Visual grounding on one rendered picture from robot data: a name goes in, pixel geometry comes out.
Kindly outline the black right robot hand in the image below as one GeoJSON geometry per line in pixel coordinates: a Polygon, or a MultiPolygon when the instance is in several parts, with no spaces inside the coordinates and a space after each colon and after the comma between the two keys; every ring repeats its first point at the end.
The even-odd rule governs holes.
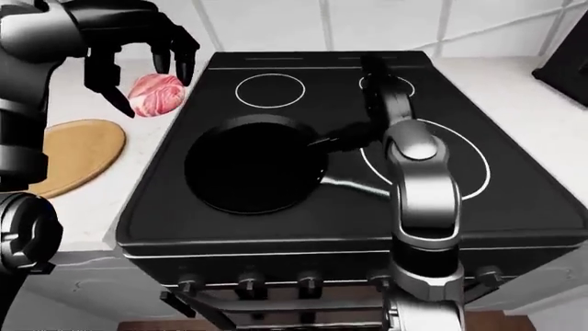
{"type": "Polygon", "coordinates": [[[309,148],[325,154],[364,148],[380,140],[390,126],[390,116],[385,107],[385,92],[393,90],[395,78],[390,74],[384,61],[373,54],[360,57],[364,87],[364,107],[368,121],[355,122],[341,129],[329,131],[320,139],[309,144],[309,148]]]}

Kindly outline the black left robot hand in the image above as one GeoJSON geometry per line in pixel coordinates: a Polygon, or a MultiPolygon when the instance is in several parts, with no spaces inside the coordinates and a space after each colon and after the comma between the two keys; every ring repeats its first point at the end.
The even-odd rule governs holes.
{"type": "Polygon", "coordinates": [[[132,43],[151,48],[158,74],[168,74],[175,61],[175,75],[190,85],[199,43],[147,0],[72,0],[64,7],[73,16],[86,46],[85,87],[102,95],[129,118],[135,116],[128,99],[118,90],[120,68],[115,54],[132,43]]]}

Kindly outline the raw pink pork chop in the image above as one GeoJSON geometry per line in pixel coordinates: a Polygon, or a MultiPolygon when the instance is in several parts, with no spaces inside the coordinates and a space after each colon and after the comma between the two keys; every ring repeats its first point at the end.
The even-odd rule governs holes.
{"type": "Polygon", "coordinates": [[[143,118],[165,115],[180,107],[186,88],[170,74],[147,74],[137,79],[128,94],[135,114],[143,118]]]}

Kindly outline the black frying pan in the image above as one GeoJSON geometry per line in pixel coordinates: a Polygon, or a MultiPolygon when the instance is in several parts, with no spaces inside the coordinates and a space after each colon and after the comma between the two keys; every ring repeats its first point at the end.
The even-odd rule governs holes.
{"type": "Polygon", "coordinates": [[[214,209],[265,214],[305,200],[321,183],[330,154],[365,147],[371,123],[349,123],[319,134],[278,115],[224,121],[193,143],[184,162],[193,194],[214,209]]]}

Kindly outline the round tan wooden plate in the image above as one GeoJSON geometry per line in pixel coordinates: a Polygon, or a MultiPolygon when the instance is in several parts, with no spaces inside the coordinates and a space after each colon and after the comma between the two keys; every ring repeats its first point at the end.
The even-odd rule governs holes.
{"type": "Polygon", "coordinates": [[[43,153],[49,157],[47,178],[28,192],[56,198],[104,173],[126,145],[125,131],[110,120],[73,120],[45,131],[43,153]]]}

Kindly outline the black stove with oven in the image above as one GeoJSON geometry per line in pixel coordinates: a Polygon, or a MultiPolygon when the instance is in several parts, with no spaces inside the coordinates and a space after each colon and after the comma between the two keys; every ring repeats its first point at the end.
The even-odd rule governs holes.
{"type": "Polygon", "coordinates": [[[319,134],[368,121],[360,57],[380,57],[411,101],[414,117],[448,149],[461,195],[458,260],[463,308],[506,282],[588,240],[588,209],[433,66],[422,51],[219,52],[213,55],[124,212],[117,242],[124,256],[172,291],[223,300],[381,299],[375,311],[204,316],[225,331],[399,331],[390,271],[396,177],[380,140],[330,154],[319,186],[294,206],[233,214],[199,200],[185,179],[193,143],[224,121],[268,114],[319,134]],[[504,283],[476,281],[495,266],[504,283]],[[387,269],[388,289],[368,283],[387,269]],[[301,289],[298,275],[319,272],[322,287],[301,289]],[[237,289],[244,272],[265,285],[237,289]],[[200,291],[178,290],[186,274],[200,291]]]}

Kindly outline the black stove knob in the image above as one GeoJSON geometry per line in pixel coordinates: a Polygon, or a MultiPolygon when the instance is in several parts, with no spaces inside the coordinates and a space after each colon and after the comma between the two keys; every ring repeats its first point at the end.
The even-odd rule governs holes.
{"type": "Polygon", "coordinates": [[[374,269],[367,274],[367,282],[377,289],[390,287],[391,275],[387,269],[374,269]]]}
{"type": "Polygon", "coordinates": [[[502,271],[495,266],[480,267],[476,271],[476,281],[486,287],[494,288],[504,283],[502,271]]]}
{"type": "Polygon", "coordinates": [[[301,289],[315,291],[322,287],[323,278],[319,272],[314,270],[303,271],[298,275],[297,280],[301,289]]]}
{"type": "Polygon", "coordinates": [[[241,291],[256,291],[265,285],[265,278],[259,272],[244,272],[238,278],[237,289],[241,291]]]}
{"type": "Polygon", "coordinates": [[[186,274],[179,278],[177,286],[178,290],[188,294],[194,294],[200,291],[202,280],[199,275],[186,274]]]}

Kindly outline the black box appliance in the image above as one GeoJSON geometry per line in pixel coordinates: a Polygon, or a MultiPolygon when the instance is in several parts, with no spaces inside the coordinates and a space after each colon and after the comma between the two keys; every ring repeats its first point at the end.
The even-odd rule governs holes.
{"type": "Polygon", "coordinates": [[[588,110],[588,0],[564,0],[532,76],[588,110]]]}

